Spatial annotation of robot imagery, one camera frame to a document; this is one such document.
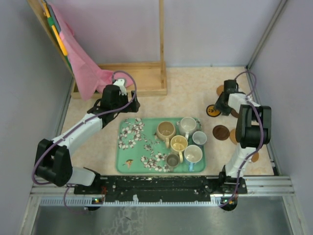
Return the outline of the woven rattan coaster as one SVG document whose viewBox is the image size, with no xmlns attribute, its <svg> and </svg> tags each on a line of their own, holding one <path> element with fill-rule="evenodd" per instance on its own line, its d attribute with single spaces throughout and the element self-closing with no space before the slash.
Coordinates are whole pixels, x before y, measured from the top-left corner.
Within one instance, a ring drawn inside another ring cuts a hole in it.
<svg viewBox="0 0 313 235">
<path fill-rule="evenodd" d="M 220 85 L 217 89 L 216 89 L 216 93 L 218 96 L 221 95 L 221 93 L 224 91 L 224 86 Z"/>
</svg>

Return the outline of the dark reddish wooden coaster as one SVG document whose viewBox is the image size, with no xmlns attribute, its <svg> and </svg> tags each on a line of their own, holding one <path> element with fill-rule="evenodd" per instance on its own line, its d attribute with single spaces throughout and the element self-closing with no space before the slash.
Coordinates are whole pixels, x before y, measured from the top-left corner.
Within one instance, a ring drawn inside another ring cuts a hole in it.
<svg viewBox="0 0 313 235">
<path fill-rule="evenodd" d="M 235 118 L 238 118 L 239 117 L 239 114 L 236 112 L 236 110 L 232 109 L 231 111 L 231 115 Z"/>
</svg>

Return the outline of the dark brown wooden coaster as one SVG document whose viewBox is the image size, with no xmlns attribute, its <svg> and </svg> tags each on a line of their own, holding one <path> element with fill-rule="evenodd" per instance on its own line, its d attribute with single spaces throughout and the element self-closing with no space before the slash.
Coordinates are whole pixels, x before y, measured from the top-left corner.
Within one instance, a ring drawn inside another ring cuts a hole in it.
<svg viewBox="0 0 313 235">
<path fill-rule="evenodd" d="M 217 125 L 213 128 L 212 134 L 216 139 L 224 141 L 229 138 L 230 131 L 224 125 Z"/>
</svg>

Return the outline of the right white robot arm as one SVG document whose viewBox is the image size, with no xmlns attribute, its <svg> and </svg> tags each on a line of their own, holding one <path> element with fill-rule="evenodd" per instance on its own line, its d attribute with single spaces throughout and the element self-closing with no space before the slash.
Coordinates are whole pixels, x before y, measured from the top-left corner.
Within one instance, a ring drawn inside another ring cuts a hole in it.
<svg viewBox="0 0 313 235">
<path fill-rule="evenodd" d="M 271 139 L 271 108 L 251 101 L 239 91 L 236 80 L 224 81 L 224 91 L 214 108 L 227 116 L 232 110 L 238 113 L 235 138 L 237 147 L 229 162 L 219 175 L 219 190 L 225 194 L 235 190 L 245 193 L 244 170 L 248 160 Z"/>
</svg>

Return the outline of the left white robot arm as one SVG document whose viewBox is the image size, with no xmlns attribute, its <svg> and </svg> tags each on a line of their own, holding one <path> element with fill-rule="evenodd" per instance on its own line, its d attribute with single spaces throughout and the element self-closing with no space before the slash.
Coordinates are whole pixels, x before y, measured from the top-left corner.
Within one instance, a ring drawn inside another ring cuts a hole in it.
<svg viewBox="0 0 313 235">
<path fill-rule="evenodd" d="M 36 180 L 38 176 L 45 180 L 46 185 L 82 185 L 91 194 L 101 190 L 102 183 L 96 179 L 96 172 L 74 167 L 71 155 L 120 113 L 138 112 L 140 103 L 137 100 L 137 90 L 133 90 L 132 97 L 128 98 L 126 85 L 125 78 L 113 78 L 112 84 L 103 89 L 101 99 L 95 102 L 77 124 L 52 140 L 43 139 L 39 142 L 31 175 L 33 183 L 40 185 Z"/>
</svg>

